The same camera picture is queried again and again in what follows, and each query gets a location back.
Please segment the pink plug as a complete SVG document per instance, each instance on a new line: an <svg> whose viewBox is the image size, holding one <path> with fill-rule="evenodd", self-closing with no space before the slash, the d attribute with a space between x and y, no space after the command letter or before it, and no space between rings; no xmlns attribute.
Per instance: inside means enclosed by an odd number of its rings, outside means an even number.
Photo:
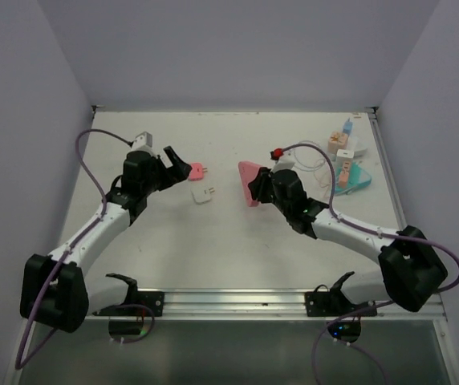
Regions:
<svg viewBox="0 0 459 385"><path fill-rule="evenodd" d="M188 176L189 181L202 180L207 173L208 169L203 166L200 162L194 162L190 164L191 170Z"/></svg>

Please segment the pink triangular socket adapter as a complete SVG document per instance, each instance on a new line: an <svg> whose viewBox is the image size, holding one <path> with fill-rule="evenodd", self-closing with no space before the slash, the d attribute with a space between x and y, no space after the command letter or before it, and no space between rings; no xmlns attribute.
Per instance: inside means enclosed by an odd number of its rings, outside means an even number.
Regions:
<svg viewBox="0 0 459 385"><path fill-rule="evenodd" d="M248 207L258 206L258 201L252 197L249 183L257 178L261 167L261 165L250 161L240 161L238 163L238 172L242 183L243 195Z"/></svg>

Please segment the white plug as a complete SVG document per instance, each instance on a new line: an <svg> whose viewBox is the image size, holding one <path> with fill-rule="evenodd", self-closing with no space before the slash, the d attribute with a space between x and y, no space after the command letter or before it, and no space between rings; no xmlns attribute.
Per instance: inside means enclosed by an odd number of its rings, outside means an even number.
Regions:
<svg viewBox="0 0 459 385"><path fill-rule="evenodd" d="M196 205L203 205L212 200L212 195L215 193L214 188L205 188L201 186L193 186L190 189L193 202Z"/></svg>

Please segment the white square charger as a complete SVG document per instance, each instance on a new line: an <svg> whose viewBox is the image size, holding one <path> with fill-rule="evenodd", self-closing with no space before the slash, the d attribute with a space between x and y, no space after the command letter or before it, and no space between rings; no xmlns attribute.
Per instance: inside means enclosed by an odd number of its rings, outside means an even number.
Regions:
<svg viewBox="0 0 459 385"><path fill-rule="evenodd" d="M336 153L336 164L341 167L345 162L352 162L355 152L348 149L339 149Z"/></svg>

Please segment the teal triangular socket adapter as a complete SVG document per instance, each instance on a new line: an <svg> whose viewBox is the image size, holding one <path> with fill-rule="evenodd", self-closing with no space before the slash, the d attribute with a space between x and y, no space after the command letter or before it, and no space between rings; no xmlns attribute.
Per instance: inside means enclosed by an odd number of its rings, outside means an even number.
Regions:
<svg viewBox="0 0 459 385"><path fill-rule="evenodd" d="M338 180L335 186L336 196L357 192L363 188L368 187L372 182L372 176L363 168L361 168L356 162L351 163L351 169L347 179L347 185L345 187L342 187L339 183L341 172L342 167L337 167L335 170L335 176Z"/></svg>

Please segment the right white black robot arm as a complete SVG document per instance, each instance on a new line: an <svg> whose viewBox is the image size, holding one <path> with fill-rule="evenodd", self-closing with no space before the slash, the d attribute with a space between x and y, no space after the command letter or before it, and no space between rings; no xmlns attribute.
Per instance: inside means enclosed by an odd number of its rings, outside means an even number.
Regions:
<svg viewBox="0 0 459 385"><path fill-rule="evenodd" d="M379 267L367 274L347 272L331 287L307 292L308 315L350 314L376 301L417 312L447 278L443 262L418 228L395 231L364 222L351 227L328 204L308 197L296 172L246 162L238 169L248 206L272 204L296 233L341 245Z"/></svg>

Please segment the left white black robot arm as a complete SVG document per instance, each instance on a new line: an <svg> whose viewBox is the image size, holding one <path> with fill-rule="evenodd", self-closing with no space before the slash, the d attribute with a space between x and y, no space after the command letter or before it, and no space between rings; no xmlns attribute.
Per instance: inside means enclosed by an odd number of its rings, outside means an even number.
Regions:
<svg viewBox="0 0 459 385"><path fill-rule="evenodd" d="M93 217L72 238L47 255L32 255L25 264L20 314L68 333L84 319L113 307L134 313L140 304L135 279L110 273L98 285L85 276L103 251L128 229L148 206L148 197L188 179L192 170L171 147L164 149L170 166L149 151L130 151L123 172L112 182Z"/></svg>

